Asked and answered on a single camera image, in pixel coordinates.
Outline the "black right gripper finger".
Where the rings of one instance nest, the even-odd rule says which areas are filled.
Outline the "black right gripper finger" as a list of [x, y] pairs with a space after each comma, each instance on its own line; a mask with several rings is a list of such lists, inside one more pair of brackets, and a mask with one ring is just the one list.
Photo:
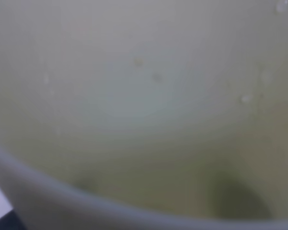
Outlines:
[[26, 227], [12, 210], [0, 218], [0, 230], [26, 230]]

